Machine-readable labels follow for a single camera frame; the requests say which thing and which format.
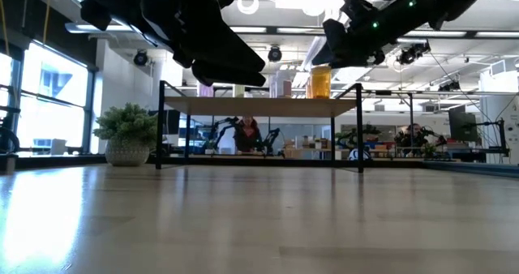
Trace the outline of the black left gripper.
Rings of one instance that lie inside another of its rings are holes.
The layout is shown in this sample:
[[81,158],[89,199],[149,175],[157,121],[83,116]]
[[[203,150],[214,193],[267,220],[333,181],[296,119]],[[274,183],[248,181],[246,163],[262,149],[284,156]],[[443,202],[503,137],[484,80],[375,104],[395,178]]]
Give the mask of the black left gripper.
[[184,68],[192,66],[201,84],[262,87],[266,79],[257,72],[264,69],[264,60],[222,19],[221,9],[233,1],[141,0],[141,13],[166,41],[174,61]]

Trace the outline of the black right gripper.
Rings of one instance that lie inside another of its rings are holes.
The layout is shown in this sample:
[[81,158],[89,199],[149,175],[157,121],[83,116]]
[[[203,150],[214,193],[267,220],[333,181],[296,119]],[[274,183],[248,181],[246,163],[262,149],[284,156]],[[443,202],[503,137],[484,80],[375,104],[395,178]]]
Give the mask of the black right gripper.
[[394,45],[405,32],[403,6],[342,6],[341,13],[349,18],[347,24],[324,21],[325,42],[312,59],[314,66],[379,65],[385,59],[383,47]]

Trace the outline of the short wide orange pill bottle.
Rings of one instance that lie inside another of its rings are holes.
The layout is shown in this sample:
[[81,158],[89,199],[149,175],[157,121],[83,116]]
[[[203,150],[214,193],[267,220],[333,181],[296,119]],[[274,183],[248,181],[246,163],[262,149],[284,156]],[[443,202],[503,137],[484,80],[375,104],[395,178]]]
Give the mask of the short wide orange pill bottle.
[[328,99],[331,93],[332,69],[316,66],[311,70],[311,94],[313,99]]

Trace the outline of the black spotlight cluster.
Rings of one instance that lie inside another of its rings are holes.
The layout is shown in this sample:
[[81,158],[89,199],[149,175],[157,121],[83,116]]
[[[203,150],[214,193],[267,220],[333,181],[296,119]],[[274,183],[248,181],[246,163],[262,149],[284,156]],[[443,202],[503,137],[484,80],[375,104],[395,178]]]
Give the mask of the black spotlight cluster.
[[397,57],[397,62],[401,65],[410,65],[430,51],[431,47],[428,41],[413,43],[409,48],[401,51],[401,54]]

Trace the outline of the person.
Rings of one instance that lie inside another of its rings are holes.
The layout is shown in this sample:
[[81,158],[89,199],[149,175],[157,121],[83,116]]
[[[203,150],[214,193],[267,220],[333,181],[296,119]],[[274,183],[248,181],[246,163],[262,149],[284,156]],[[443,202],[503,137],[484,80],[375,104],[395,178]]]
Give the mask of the person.
[[257,121],[252,116],[243,116],[234,129],[235,147],[239,152],[255,152],[261,140]]
[[427,136],[422,131],[422,127],[419,124],[414,123],[413,125],[407,126],[404,131],[399,131],[395,136],[394,141],[400,148],[401,153],[405,155],[409,153],[419,155],[421,153],[421,148],[428,143],[426,137]]

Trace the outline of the blue white round object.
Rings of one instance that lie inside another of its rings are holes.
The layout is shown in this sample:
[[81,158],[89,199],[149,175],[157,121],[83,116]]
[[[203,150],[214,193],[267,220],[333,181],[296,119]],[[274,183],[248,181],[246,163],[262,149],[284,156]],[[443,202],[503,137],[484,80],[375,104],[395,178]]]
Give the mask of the blue white round object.
[[367,150],[359,150],[357,148],[354,148],[350,151],[350,154],[348,156],[349,161],[359,161],[360,159],[363,159],[364,161],[371,161],[372,157]]

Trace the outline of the green potted plant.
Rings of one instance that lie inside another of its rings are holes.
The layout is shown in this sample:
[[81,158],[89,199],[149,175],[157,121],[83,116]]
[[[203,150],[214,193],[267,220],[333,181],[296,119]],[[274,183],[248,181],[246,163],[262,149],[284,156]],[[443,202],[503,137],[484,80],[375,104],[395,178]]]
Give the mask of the green potted plant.
[[110,107],[96,119],[92,133],[105,140],[105,159],[115,167],[138,167],[149,158],[157,141],[157,116],[132,103]]

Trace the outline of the black monitor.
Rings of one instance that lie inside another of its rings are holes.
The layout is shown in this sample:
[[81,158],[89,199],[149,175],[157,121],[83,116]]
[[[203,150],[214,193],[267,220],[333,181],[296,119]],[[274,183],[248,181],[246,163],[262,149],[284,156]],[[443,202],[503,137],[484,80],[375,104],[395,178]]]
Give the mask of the black monitor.
[[476,117],[473,114],[451,109],[448,111],[448,119],[452,139],[460,142],[478,140]]

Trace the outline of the long ceiling light bar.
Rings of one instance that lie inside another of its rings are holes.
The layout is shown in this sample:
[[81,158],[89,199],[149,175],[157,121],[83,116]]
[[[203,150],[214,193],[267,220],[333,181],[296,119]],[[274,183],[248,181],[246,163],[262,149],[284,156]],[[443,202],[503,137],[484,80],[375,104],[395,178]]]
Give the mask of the long ceiling light bar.
[[[90,24],[66,23],[65,29],[70,33],[101,33],[102,30]],[[231,30],[237,34],[265,34],[265,35],[295,35],[295,36],[323,36],[323,28],[304,27],[239,27]],[[519,39],[519,31],[432,31],[413,30],[401,35],[402,38],[433,38],[433,39],[468,39],[468,40],[514,40]]]

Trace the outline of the large window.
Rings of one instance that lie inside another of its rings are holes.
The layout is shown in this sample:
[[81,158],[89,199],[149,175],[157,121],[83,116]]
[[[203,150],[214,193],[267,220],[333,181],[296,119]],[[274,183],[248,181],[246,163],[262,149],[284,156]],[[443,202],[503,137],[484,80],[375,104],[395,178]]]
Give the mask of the large window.
[[93,73],[53,49],[0,47],[0,140],[21,152],[84,152],[92,121]]

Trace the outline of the wooden shelf black metal frame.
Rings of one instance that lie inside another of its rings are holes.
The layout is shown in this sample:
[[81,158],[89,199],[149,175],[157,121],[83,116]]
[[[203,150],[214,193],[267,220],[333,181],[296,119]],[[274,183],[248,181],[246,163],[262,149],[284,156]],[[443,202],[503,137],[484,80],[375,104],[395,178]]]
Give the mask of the wooden shelf black metal frame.
[[327,118],[330,120],[331,136],[335,135],[335,118],[356,110],[356,130],[358,151],[363,152],[362,140],[362,85],[356,83],[346,92],[355,91],[353,100],[336,99],[292,99],[292,98],[234,98],[234,97],[192,97],[186,96],[176,87],[164,80],[159,82],[158,128],[155,166],[161,169],[163,164],[175,165],[243,165],[274,167],[357,167],[364,170],[364,159],[357,161],[338,161],[335,148],[331,148],[331,158],[323,161],[282,160],[274,156],[192,156],[190,154],[190,136],[186,136],[183,156],[173,158],[162,153],[163,118],[165,107],[175,109],[187,116],[244,116],[266,118]]

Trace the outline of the black metal table frame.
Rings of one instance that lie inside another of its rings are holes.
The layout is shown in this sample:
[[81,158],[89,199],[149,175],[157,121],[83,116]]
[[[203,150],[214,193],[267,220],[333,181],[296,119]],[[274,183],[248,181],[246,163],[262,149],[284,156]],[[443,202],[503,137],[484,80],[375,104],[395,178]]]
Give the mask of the black metal table frame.
[[[16,156],[16,169],[43,169],[80,165],[100,165],[106,162],[103,156]],[[264,166],[264,167],[307,167],[356,169],[356,161],[312,161],[291,160],[263,157],[207,157],[197,156],[187,159],[182,157],[163,157],[161,165],[221,165],[221,166]],[[457,173],[474,173],[487,176],[519,179],[519,165],[491,165],[453,161],[417,161],[410,159],[364,161],[364,169],[433,169]]]

